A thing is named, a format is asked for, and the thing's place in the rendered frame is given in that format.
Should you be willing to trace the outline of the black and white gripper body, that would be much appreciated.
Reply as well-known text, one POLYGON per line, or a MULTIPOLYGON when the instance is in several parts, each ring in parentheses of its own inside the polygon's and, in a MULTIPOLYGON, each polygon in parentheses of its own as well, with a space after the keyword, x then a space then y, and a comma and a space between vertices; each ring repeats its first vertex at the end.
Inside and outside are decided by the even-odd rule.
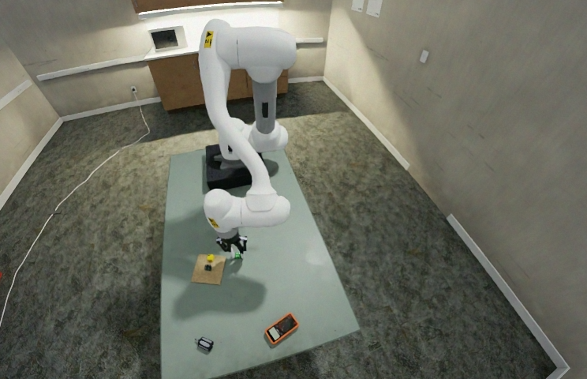
POLYGON ((241 241, 241 238, 240 237, 241 236, 239 235, 239 232, 237 232, 237 234, 233 238, 228 238, 228 239, 221 238, 221 241, 222 242, 225 242, 227 244, 233 244, 234 242, 239 243, 241 241))

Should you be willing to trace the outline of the beige mat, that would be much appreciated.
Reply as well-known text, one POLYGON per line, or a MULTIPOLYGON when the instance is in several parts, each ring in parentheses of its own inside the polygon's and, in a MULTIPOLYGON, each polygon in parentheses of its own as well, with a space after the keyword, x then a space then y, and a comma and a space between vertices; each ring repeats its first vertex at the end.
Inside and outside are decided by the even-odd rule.
POLYGON ((207 254, 198 255, 191 282, 220 285, 226 257, 213 256, 214 260, 208 261, 207 254), (205 265, 211 265, 210 272, 204 270, 205 265))

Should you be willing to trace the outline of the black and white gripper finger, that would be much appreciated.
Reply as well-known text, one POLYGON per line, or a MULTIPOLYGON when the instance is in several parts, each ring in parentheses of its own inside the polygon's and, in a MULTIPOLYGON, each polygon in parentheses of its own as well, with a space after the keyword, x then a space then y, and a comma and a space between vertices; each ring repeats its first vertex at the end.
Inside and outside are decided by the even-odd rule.
POLYGON ((224 252, 229 252, 232 256, 232 258, 234 259, 234 250, 232 248, 231 244, 225 244, 225 242, 221 241, 221 238, 217 238, 216 243, 219 244, 221 246, 221 248, 223 249, 224 252))
POLYGON ((247 236, 240 237, 240 238, 241 238, 241 240, 243 242, 243 246, 241 245, 240 242, 239 243, 234 242, 233 244, 239 249, 240 254, 241 254, 241 257, 244 258, 244 251, 246 251, 247 236), (243 251, 243 253, 242 253, 242 251, 243 251), (242 254, 243 254, 243 256, 242 256, 242 254))

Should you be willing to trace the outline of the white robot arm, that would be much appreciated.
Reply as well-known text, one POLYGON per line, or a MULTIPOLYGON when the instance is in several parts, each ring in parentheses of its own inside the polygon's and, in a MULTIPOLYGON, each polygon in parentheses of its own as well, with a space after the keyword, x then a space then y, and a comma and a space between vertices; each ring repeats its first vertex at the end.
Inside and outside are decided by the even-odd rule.
POLYGON ((289 219, 290 202, 271 187, 257 152, 277 152, 287 145, 288 133, 275 120, 277 78, 295 62, 296 40, 280 28, 231 27, 219 18, 204 26, 199 45, 200 78, 222 152, 214 160, 222 162, 221 170, 248 168, 252 175, 246 197, 231 196, 223 189, 206 194, 204 213, 220 238, 234 237, 239 227, 273 227, 289 219), (227 112, 232 69, 246 69, 252 78, 256 114, 252 126, 227 112))

